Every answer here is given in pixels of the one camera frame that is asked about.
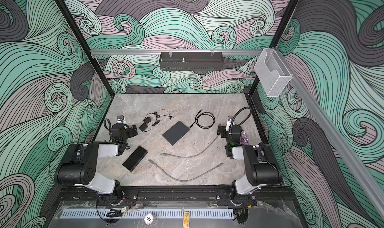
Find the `black network switch box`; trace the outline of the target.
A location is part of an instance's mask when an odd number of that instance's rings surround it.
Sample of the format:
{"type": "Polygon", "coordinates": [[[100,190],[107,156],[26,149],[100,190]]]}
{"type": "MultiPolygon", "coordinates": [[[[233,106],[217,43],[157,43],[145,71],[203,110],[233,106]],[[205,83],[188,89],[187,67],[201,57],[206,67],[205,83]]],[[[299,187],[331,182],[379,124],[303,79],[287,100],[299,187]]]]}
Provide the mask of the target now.
{"type": "Polygon", "coordinates": [[[148,151],[141,146],[138,146],[135,151],[123,162],[122,166],[131,173],[148,154],[148,151]]]}

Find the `dark grey box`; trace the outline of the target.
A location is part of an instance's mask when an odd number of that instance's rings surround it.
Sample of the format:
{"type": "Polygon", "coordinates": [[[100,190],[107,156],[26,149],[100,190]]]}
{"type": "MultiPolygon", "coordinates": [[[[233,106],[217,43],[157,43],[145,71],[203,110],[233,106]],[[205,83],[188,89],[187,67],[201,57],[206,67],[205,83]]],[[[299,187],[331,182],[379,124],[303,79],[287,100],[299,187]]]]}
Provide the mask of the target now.
{"type": "Polygon", "coordinates": [[[170,144],[175,145],[183,136],[189,132],[190,128],[178,121],[163,134],[163,138],[170,144]]]}

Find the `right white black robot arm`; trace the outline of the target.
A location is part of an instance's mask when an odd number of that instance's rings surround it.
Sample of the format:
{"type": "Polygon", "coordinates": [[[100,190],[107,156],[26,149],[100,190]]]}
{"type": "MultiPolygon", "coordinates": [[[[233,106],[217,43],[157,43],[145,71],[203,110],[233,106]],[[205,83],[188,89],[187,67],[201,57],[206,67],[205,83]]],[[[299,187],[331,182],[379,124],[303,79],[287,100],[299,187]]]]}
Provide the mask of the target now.
{"type": "Polygon", "coordinates": [[[244,162],[245,174],[232,182],[231,196],[251,195],[263,188],[276,188],[282,184],[283,175],[277,166],[269,161],[266,145],[249,144],[242,124],[252,115],[250,107],[243,107],[229,116],[226,125],[218,125],[217,135],[226,140],[227,157],[244,162]]]}

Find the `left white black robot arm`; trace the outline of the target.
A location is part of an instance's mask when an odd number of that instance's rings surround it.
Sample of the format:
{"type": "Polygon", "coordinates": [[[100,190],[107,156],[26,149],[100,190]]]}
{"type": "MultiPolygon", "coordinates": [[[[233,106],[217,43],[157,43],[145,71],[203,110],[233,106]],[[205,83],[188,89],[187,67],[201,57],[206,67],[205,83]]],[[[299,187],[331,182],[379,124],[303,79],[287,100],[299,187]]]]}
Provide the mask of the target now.
{"type": "Polygon", "coordinates": [[[123,116],[119,116],[114,125],[106,118],[104,127],[109,133],[110,141],[68,144],[53,180],[65,187],[85,187],[98,195],[112,194],[122,199],[124,193],[120,182],[100,174],[97,163],[101,158],[121,156],[125,150],[130,149],[127,140],[137,136],[138,130],[136,125],[126,124],[123,116]]]}

